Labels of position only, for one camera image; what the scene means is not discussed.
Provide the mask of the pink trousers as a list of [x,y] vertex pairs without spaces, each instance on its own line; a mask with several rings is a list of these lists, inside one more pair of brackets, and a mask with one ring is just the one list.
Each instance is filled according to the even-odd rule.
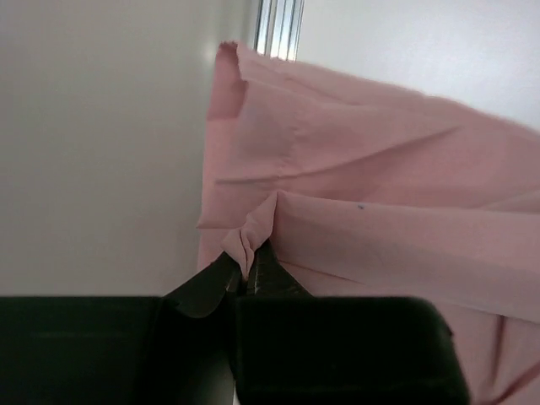
[[197,226],[199,267],[270,240],[312,294],[432,301],[473,403],[538,403],[538,132],[225,42]]

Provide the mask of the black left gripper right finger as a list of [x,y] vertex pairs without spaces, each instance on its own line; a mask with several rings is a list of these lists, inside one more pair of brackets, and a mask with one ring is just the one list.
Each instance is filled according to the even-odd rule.
[[315,297],[256,250],[235,300],[243,404],[468,404],[443,316],[414,297]]

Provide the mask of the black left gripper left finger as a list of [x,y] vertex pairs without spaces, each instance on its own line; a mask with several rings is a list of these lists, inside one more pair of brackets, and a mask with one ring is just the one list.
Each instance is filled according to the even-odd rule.
[[231,404],[228,255],[165,296],[4,297],[4,404]]

